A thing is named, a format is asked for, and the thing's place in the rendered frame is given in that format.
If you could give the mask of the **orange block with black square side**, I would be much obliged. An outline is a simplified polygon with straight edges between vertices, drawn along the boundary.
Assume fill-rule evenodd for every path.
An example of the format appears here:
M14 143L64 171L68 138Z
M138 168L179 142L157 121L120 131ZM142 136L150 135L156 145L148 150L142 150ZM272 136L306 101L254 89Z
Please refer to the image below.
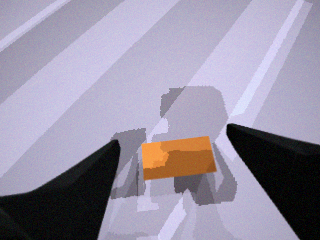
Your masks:
M144 181L217 172L209 136L142 144Z

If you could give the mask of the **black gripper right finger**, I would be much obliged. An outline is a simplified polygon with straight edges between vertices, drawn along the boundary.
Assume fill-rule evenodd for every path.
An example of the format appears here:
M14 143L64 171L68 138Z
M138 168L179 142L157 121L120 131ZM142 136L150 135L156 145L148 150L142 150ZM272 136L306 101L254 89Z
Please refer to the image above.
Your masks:
M320 145L233 123L226 134L299 240L320 240Z

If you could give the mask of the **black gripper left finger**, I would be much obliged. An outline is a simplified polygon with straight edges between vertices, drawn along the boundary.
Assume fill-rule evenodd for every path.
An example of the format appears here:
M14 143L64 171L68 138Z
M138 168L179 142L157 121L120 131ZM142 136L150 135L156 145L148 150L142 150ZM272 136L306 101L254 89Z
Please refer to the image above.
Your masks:
M112 140L37 189L1 196L0 237L98 240L120 151Z

